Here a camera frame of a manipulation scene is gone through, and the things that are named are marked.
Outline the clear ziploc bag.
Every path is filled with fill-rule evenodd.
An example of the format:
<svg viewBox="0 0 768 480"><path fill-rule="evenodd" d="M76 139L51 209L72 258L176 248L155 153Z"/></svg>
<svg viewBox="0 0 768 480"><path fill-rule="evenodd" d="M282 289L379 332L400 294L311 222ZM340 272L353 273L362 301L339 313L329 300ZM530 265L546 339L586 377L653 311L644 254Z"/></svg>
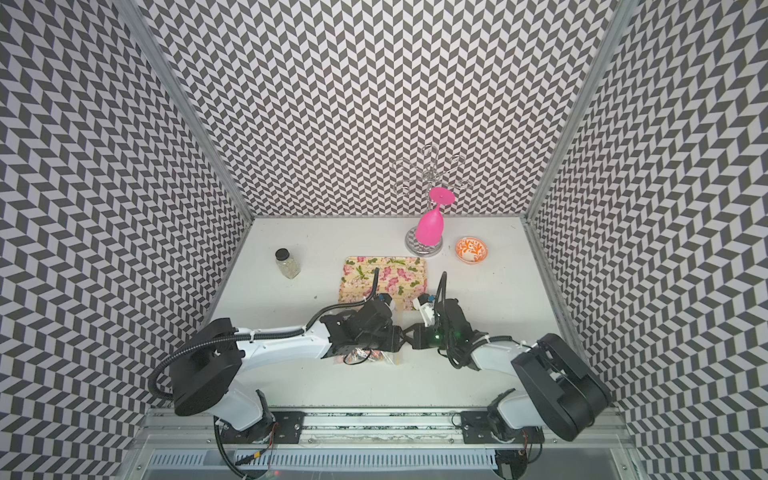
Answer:
<svg viewBox="0 0 768 480"><path fill-rule="evenodd" d="M368 363L398 365L402 355L399 352L386 352L371 348L354 348L341 356L340 362L346 366L360 366Z"/></svg>

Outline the pile of colourful lollipop candies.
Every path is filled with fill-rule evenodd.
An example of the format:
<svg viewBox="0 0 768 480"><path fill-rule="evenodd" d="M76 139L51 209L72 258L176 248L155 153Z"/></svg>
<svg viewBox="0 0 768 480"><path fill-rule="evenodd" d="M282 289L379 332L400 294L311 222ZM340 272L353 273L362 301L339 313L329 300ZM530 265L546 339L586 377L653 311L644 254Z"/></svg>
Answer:
<svg viewBox="0 0 768 480"><path fill-rule="evenodd" d="M345 363L356 365L365 362L387 361L388 354L380 350L357 348L345 357Z"/></svg>

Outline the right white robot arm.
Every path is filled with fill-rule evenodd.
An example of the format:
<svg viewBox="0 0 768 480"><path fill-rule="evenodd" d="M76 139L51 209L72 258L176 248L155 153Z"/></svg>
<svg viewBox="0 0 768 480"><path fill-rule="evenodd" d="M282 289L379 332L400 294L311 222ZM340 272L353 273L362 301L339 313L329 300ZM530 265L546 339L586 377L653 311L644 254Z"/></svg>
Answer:
<svg viewBox="0 0 768 480"><path fill-rule="evenodd" d="M516 379L486 407L485 429L499 442L529 439L544 427L572 441L613 402L606 384L557 334L528 345L510 335L472 328L456 299L424 294L412 304L422 322L408 328L403 338L413 348L435 348L456 369Z"/></svg>

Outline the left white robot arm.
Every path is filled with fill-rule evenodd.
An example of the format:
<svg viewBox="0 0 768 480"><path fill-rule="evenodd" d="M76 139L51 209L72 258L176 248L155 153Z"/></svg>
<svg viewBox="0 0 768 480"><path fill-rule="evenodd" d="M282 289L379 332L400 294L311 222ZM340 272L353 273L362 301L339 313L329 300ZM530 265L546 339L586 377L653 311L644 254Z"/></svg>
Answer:
<svg viewBox="0 0 768 480"><path fill-rule="evenodd" d="M291 360L345 357L356 350L395 352L394 300L378 294L321 309L307 326L250 330L217 319L168 357L174 413L208 413L236 432L269 430L275 417L266 396L248 390L238 375Z"/></svg>

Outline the floral rectangular tray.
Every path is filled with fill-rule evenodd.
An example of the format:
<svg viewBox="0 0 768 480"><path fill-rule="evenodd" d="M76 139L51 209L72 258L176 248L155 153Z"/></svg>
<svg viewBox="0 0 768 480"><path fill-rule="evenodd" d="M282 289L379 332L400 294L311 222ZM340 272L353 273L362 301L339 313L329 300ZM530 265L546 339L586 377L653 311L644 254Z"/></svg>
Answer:
<svg viewBox="0 0 768 480"><path fill-rule="evenodd" d="M367 297L372 290L374 272L378 274L378 294L389 295L397 310L413 310L413 301L427 292L427 260L405 256L353 256L344 260L338 300L351 303Z"/></svg>

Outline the orange patterned small bowl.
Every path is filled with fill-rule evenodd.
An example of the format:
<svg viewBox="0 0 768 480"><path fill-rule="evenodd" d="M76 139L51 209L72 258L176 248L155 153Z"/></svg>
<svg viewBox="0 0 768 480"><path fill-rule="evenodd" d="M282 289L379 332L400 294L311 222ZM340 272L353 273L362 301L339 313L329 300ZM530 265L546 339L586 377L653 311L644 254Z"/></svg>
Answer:
<svg viewBox="0 0 768 480"><path fill-rule="evenodd" d="M483 262L488 257L488 247L480 239L475 237L464 237L459 239L455 245L455 254L457 258L466 264L476 265Z"/></svg>

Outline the small glass spice jar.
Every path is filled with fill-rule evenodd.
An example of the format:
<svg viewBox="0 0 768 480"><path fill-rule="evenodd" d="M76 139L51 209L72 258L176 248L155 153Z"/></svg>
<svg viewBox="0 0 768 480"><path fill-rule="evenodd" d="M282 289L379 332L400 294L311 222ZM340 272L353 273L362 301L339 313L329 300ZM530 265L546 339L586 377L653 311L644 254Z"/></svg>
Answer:
<svg viewBox="0 0 768 480"><path fill-rule="evenodd" d="M280 248L275 251L275 261L280 272L286 278L294 279L300 274L299 263L287 248Z"/></svg>

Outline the pink plastic wine glass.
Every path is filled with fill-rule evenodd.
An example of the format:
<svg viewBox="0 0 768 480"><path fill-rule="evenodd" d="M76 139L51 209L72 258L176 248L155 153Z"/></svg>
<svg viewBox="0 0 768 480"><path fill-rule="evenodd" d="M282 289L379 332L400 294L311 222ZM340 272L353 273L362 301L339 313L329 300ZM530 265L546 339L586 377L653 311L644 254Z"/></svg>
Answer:
<svg viewBox="0 0 768 480"><path fill-rule="evenodd" d="M416 227L416 240L426 246L437 245L444 231L444 218L441 212L442 207L449 206L455 202L455 194L444 187L434 187L429 192L429 199L434 207L425 213Z"/></svg>

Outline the chrome glass holder stand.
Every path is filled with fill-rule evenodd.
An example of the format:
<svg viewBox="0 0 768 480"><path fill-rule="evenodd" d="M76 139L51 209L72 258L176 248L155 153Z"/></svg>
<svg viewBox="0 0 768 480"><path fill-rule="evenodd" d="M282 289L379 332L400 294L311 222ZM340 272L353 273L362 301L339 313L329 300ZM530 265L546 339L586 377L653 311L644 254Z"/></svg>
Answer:
<svg viewBox="0 0 768 480"><path fill-rule="evenodd" d="M407 250L421 258L429 258L438 254L443 248L443 234L441 241L434 246L426 246L415 238L416 227L421 217L434 207L429 199L429 192L434 187L444 187L455 194L465 182L457 177L457 170L463 161L461 155L445 154L440 152L436 144L427 144L417 151L414 157L416 165L403 164L401 176L396 181L398 192L403 200L413 201L418 215L417 223L410 228L405 235Z"/></svg>

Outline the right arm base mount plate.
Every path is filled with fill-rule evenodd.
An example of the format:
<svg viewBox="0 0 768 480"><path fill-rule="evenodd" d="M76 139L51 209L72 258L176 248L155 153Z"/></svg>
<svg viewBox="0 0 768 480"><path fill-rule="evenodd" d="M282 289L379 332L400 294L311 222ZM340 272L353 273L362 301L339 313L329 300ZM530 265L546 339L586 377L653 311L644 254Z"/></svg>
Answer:
<svg viewBox="0 0 768 480"><path fill-rule="evenodd" d="M465 410L458 413L458 426L465 444L543 444L540 427L513 428L499 414Z"/></svg>

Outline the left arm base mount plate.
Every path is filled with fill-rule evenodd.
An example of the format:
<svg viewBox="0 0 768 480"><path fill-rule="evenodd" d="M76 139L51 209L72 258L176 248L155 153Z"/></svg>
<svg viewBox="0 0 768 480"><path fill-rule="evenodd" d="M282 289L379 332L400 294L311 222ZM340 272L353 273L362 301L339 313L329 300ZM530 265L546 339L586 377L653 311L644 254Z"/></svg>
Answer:
<svg viewBox="0 0 768 480"><path fill-rule="evenodd" d="M300 410L277 410L245 430L236 430L219 420L217 427L224 444L298 444L306 414Z"/></svg>

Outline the aluminium front rail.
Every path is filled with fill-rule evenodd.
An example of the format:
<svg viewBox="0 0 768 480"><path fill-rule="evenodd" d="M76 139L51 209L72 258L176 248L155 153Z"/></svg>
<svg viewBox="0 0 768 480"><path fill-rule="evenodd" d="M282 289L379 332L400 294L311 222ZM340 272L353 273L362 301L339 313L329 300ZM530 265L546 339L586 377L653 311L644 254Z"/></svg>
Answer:
<svg viewBox="0 0 768 480"><path fill-rule="evenodd" d="M303 408L306 414L298 444L276 449L364 448L508 448L511 444L465 444L458 426L460 411L481 408ZM542 428L545 448L632 448L626 425L615 408L605 410L576 439L566 441Z"/></svg>

